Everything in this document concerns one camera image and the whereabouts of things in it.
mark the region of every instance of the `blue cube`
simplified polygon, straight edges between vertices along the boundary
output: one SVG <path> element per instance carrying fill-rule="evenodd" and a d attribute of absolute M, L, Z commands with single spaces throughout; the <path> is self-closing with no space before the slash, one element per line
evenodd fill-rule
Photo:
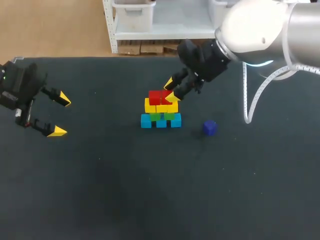
<path fill-rule="evenodd" d="M 181 114 L 175 113 L 174 120 L 171 120 L 171 128 L 181 128 L 182 121 L 181 121 Z"/>
<path fill-rule="evenodd" d="M 151 129 L 152 123 L 149 114 L 141 114 L 141 128 L 142 129 Z"/>
<path fill-rule="evenodd" d="M 156 127 L 158 129 L 164 129 L 167 127 L 167 121 L 166 120 L 163 120 L 161 119 L 160 121 L 156 121 Z"/>
<path fill-rule="evenodd" d="M 214 121 L 209 120 L 203 124 L 203 132 L 208 136 L 215 135 L 217 132 L 217 129 L 218 129 L 218 125 Z"/>

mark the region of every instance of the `robotic arm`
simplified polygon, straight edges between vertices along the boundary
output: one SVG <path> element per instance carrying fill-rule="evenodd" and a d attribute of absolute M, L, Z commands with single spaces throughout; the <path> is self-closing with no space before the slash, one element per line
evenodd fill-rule
<path fill-rule="evenodd" d="M 60 137 L 67 132 L 31 115 L 33 103 L 39 92 L 64 107 L 71 104 L 62 91 L 47 88 L 46 79 L 47 74 L 40 73 L 34 63 L 26 68 L 18 67 L 11 61 L 0 65 L 0 105 L 16 110 L 15 123 L 19 126 L 31 127 L 46 137 Z"/>
<path fill-rule="evenodd" d="M 165 84 L 165 89 L 173 91 L 166 99 L 183 100 L 192 89 L 200 93 L 204 83 L 227 70 L 231 61 L 243 62 L 244 118 L 250 123 L 259 96 L 272 80 L 286 79 L 300 70 L 320 75 L 320 3 L 240 0 L 215 31 L 215 39 L 201 46 L 186 40 L 177 50 L 186 68 Z M 249 117 L 247 65 L 266 78 L 252 102 Z"/>

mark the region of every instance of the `white plastic bin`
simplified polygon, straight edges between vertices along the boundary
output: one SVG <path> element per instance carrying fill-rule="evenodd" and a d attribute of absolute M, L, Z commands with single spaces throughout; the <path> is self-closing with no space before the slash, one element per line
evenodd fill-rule
<path fill-rule="evenodd" d="M 128 33 L 146 33 L 152 30 L 156 1 L 112 0 L 118 25 Z"/>
<path fill-rule="evenodd" d="M 220 27 L 230 8 L 237 2 L 239 0 L 209 0 L 209 14 L 215 29 Z"/>

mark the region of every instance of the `black mat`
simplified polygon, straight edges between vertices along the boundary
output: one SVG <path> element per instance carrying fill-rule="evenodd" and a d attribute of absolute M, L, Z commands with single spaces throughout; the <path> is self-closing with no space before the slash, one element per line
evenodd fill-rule
<path fill-rule="evenodd" d="M 66 129 L 45 138 L 0 111 L 1 240 L 318 240 L 320 78 L 272 83 L 252 124 L 233 64 L 180 104 L 183 128 L 141 129 L 149 90 L 174 58 L 40 58 L 49 84 L 33 114 Z M 252 99 L 262 78 L 249 72 Z M 218 134 L 205 137 L 204 121 Z"/>

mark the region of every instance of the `wire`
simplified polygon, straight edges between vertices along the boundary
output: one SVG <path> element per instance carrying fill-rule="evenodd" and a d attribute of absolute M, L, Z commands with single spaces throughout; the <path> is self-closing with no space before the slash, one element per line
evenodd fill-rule
<path fill-rule="evenodd" d="M 279 75 L 292 70 L 292 67 L 294 67 L 295 71 L 304 71 L 309 72 L 313 74 L 320 75 L 320 68 L 313 67 L 313 66 L 307 66 L 307 65 L 300 65 L 300 64 L 294 64 L 291 67 L 284 66 L 280 69 L 274 71 L 270 76 L 268 76 L 264 82 L 260 85 L 258 90 L 256 91 L 248 114 L 248 95 L 247 95 L 247 64 L 245 62 L 242 63 L 242 69 L 243 69 L 243 115 L 244 115 L 244 121 L 249 124 L 252 121 L 252 118 L 254 116 L 254 112 L 258 103 L 258 100 L 263 93 L 263 91 L 266 89 L 266 87 L 271 83 L 272 80 L 274 80 Z"/>

